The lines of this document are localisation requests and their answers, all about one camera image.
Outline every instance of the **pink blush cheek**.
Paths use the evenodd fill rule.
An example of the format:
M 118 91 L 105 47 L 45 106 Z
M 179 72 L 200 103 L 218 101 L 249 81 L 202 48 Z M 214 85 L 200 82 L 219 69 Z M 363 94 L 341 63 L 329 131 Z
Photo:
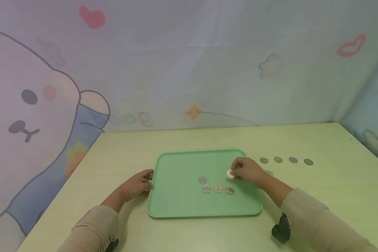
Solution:
M 46 101 L 53 101 L 56 98 L 56 88 L 52 85 L 46 85 L 43 88 L 43 97 Z

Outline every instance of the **bear eye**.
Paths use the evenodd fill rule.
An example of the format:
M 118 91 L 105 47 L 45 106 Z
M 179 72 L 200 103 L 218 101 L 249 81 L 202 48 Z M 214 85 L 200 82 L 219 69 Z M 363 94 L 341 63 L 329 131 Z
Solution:
M 38 102 L 38 97 L 32 90 L 26 89 L 22 91 L 21 98 L 24 102 L 28 104 L 36 104 Z

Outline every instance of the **printed fabric backdrop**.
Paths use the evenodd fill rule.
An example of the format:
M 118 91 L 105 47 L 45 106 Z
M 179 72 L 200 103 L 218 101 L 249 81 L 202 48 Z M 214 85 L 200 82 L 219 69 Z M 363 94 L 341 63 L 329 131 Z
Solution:
M 0 251 L 102 132 L 347 111 L 378 153 L 378 0 L 0 0 Z

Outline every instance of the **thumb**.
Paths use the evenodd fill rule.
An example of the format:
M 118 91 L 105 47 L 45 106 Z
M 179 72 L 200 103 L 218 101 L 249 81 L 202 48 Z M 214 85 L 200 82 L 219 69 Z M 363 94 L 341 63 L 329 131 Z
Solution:
M 242 177 L 242 169 L 241 168 L 237 168 L 235 170 L 231 170 L 230 174 L 232 176 Z

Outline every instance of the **tray rim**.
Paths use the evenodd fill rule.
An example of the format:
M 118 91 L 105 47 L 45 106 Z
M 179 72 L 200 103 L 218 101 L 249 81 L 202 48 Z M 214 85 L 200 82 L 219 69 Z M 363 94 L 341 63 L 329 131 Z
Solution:
M 246 154 L 244 151 L 242 151 L 241 149 L 213 149 L 213 150 L 196 150 L 196 151 L 187 151 L 187 152 L 183 152 L 183 151 L 180 151 L 180 152 L 166 152 L 166 153 L 163 153 L 161 154 L 158 158 L 157 158 L 157 162 L 155 164 L 155 169 L 154 169 L 154 176 L 155 176 L 155 173 L 157 172 L 157 167 L 158 167 L 158 164 L 160 162 L 160 159 L 163 157 L 163 156 L 166 156 L 166 155 L 171 155 L 171 154 L 177 154 L 177 153 L 199 153 L 199 152 L 219 152 L 219 151 L 239 151 L 240 153 L 242 153 L 244 155 L 244 157 L 246 157 Z M 149 210 L 149 205 L 150 205 L 150 200 L 151 200 L 151 195 L 152 195 L 152 191 L 150 191 L 150 194 L 148 196 L 148 200 L 147 200 L 147 214 L 152 217 L 152 218 L 215 218 L 215 217 L 244 217 L 244 216 L 255 216 L 255 215 L 258 215 L 261 213 L 262 209 L 263 209 L 263 201 L 261 201 L 261 205 L 260 205 L 260 210 L 255 213 L 255 214 L 252 214 L 252 215 L 248 215 L 248 214 L 245 214 L 245 215 L 221 215 L 221 216 L 204 216 L 204 217 L 201 217 L 201 216 L 186 216 L 186 217 L 157 217 L 155 215 L 153 215 L 151 213 L 151 211 Z

